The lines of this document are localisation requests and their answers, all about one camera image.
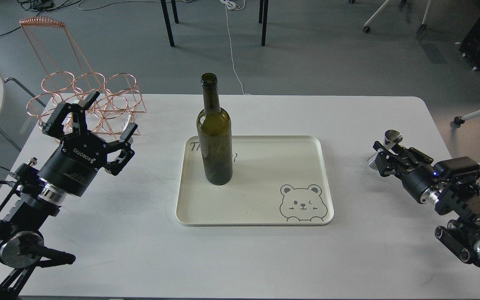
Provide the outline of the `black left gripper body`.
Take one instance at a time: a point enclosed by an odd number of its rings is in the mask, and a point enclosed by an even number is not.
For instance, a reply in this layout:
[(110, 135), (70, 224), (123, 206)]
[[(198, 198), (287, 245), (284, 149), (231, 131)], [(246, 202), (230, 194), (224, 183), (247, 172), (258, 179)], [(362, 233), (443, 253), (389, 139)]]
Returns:
[(107, 162), (105, 145), (96, 134), (70, 134), (61, 140), (38, 176), (67, 194), (82, 196)]

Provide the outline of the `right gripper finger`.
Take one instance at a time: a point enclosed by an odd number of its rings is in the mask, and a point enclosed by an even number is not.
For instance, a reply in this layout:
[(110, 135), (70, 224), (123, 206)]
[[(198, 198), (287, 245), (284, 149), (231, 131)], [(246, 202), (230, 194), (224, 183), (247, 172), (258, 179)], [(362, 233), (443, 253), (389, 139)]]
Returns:
[(394, 146), (394, 153), (400, 158), (404, 166), (418, 166), (420, 163), (430, 165), (434, 160), (417, 150), (416, 148), (406, 148), (404, 146)]
[(375, 142), (373, 148), (378, 152), (375, 165), (381, 177), (407, 175), (407, 161), (403, 158), (407, 148), (396, 145), (395, 152), (390, 152), (381, 142)]

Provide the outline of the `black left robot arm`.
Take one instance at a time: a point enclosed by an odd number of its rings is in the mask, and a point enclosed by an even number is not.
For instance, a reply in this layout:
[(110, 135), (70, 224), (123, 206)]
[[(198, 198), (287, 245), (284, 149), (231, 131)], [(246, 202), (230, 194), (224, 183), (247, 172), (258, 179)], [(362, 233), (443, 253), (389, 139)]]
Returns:
[(58, 148), (41, 169), (34, 168), (36, 160), (31, 159), (11, 173), (13, 181), (0, 180), (11, 188), (0, 212), (11, 196), (19, 196), (0, 220), (0, 300), (18, 299), (35, 268), (73, 264), (73, 254), (45, 246), (40, 227), (48, 216), (57, 216), (67, 195), (82, 196), (99, 169), (118, 175), (135, 154), (135, 123), (114, 142), (88, 129), (85, 115), (98, 97), (95, 91), (77, 104), (59, 103), (41, 125), (44, 134), (60, 141)]

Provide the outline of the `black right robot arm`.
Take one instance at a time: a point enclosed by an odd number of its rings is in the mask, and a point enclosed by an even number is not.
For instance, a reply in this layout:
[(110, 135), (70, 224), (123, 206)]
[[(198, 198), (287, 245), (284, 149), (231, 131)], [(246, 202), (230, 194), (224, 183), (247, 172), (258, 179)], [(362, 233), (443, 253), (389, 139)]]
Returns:
[(480, 268), (480, 165), (467, 156), (433, 162), (415, 148), (375, 142), (375, 165), (382, 177), (398, 178), (419, 204), (431, 203), (440, 216), (457, 214), (435, 237), (465, 264)]

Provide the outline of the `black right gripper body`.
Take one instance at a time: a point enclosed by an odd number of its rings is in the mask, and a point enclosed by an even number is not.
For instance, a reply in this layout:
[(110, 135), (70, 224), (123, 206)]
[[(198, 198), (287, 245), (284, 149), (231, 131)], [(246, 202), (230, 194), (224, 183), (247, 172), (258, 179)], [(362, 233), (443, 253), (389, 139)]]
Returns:
[(396, 163), (395, 170), (395, 177), (401, 180), (402, 186), (408, 194), (417, 203), (425, 204), (427, 200), (422, 198), (423, 193), (438, 182), (434, 168), (431, 165), (419, 163), (417, 167), (408, 171), (402, 164)]

